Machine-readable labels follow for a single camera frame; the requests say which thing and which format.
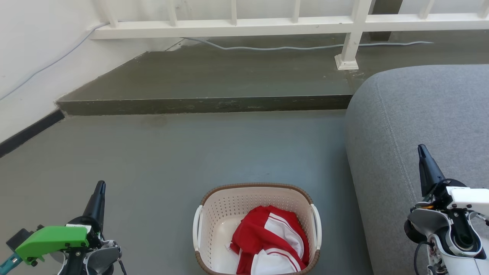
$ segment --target robotic arm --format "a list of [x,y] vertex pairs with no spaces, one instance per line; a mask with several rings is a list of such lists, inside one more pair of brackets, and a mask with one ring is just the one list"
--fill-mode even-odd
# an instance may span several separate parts
[[120,261],[122,251],[113,240],[102,233],[105,212],[105,182],[99,181],[83,212],[65,226],[39,225],[35,232],[21,229],[10,240],[14,252],[0,265],[0,275],[6,275],[21,262],[35,267],[38,260],[51,254],[62,267],[58,275],[112,275],[113,264]]
[[423,201],[418,202],[404,224],[406,235],[428,245],[430,275],[488,275],[489,259],[485,248],[489,241],[474,230],[471,219],[479,218],[489,225],[489,190],[473,189],[447,179],[425,145],[418,145]]

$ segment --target beige plastic basket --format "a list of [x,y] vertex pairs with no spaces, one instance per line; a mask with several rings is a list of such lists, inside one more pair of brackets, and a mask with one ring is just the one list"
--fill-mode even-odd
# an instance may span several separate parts
[[217,187],[202,199],[194,216],[193,241],[197,261],[210,275],[236,274],[236,261],[226,245],[241,220],[258,206],[292,211],[309,242],[309,265],[291,275],[308,273],[321,248],[321,219],[312,199],[302,189],[277,183],[241,183]]

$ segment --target gray sofa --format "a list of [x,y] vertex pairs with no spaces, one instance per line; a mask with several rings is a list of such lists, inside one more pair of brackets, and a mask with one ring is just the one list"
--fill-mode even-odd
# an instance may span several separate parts
[[[346,146],[375,275],[414,274],[416,245],[403,224],[422,199],[420,143],[446,177],[489,188],[489,65],[389,70],[370,77],[353,96]],[[489,237],[479,220],[476,229]]]

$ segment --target white cable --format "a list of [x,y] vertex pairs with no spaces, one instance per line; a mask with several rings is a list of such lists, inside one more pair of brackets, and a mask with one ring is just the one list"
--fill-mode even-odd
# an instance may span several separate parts
[[[90,32],[82,40],[80,40],[80,42],[78,42],[78,44],[73,49],[69,50],[63,56],[61,56],[60,58],[56,59],[54,62],[50,63],[49,65],[45,66],[44,68],[42,68],[42,69],[36,71],[35,73],[33,73],[33,74],[25,77],[25,80],[22,81],[22,83],[20,83],[14,89],[10,90],[8,93],[6,93],[2,97],[0,97],[0,100],[6,98],[11,93],[15,92],[18,88],[22,87],[22,85],[24,85],[25,83],[27,83],[27,81],[29,81],[31,78],[33,78],[34,75],[36,75],[36,74],[40,73],[41,71],[43,71],[43,70],[51,67],[52,65],[56,64],[58,61],[60,61],[63,58],[65,58],[67,55],[69,55],[71,52],[73,52],[76,48],[78,48],[90,36],[90,34],[92,34],[96,29],[98,29],[100,27],[103,27],[103,26],[106,26],[108,24],[109,23],[106,22],[106,23],[102,23],[102,24],[99,24],[99,25],[93,27],[90,30]],[[181,37],[181,38],[188,39],[188,40],[193,40],[193,41],[197,41],[197,42],[201,42],[201,43],[205,43],[205,44],[208,44],[208,45],[211,45],[211,46],[214,46],[216,48],[223,49],[223,50],[233,50],[233,49],[249,49],[249,50],[280,50],[280,49],[312,50],[312,49],[327,49],[327,48],[333,48],[333,47],[341,47],[341,46],[343,46],[343,44],[337,44],[337,45],[331,45],[331,46],[319,46],[319,47],[309,47],[309,48],[289,47],[289,46],[278,47],[278,48],[253,48],[253,47],[227,47],[226,48],[226,47],[221,47],[219,45],[216,45],[214,43],[211,43],[209,41],[205,41],[205,40],[201,40],[201,39],[197,39],[197,38],[189,38],[189,37]],[[416,41],[416,42],[410,42],[410,43],[372,43],[372,44],[360,44],[359,46],[409,46],[409,45],[413,45],[413,44],[431,44],[431,43],[433,43],[433,42]]]
[[[278,48],[253,48],[253,47],[222,47],[219,45],[216,45],[214,43],[211,43],[209,41],[205,40],[200,40],[197,38],[189,38],[189,37],[182,37],[183,39],[188,39],[188,40],[193,40],[201,43],[205,43],[211,46],[214,46],[219,49],[223,50],[232,50],[232,49],[249,49],[249,50],[280,50],[280,49],[296,49],[296,50],[312,50],[312,49],[328,49],[328,48],[334,48],[334,47],[342,47],[343,44],[337,44],[337,45],[331,45],[331,46],[319,46],[319,47],[310,47],[310,48],[299,48],[299,47],[278,47]],[[432,44],[433,42],[426,42],[426,41],[415,41],[415,42],[409,42],[409,43],[371,43],[371,44],[359,44],[359,46],[409,46],[409,45],[414,45],[414,44]]]

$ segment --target white handle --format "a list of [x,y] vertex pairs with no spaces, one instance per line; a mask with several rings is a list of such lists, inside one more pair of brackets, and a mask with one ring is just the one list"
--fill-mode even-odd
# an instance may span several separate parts
[[199,246],[200,246],[200,240],[199,240],[199,228],[202,227],[201,223],[199,223],[200,219],[200,212],[202,211],[202,206],[199,206],[197,208],[197,211],[195,211],[195,216],[194,216],[194,226],[192,228],[192,239],[194,240],[194,249],[195,251],[199,251]]
[[321,227],[321,218],[319,217],[319,212],[314,204],[311,204],[312,212],[316,220],[316,250],[321,249],[321,242],[323,241],[323,229]]

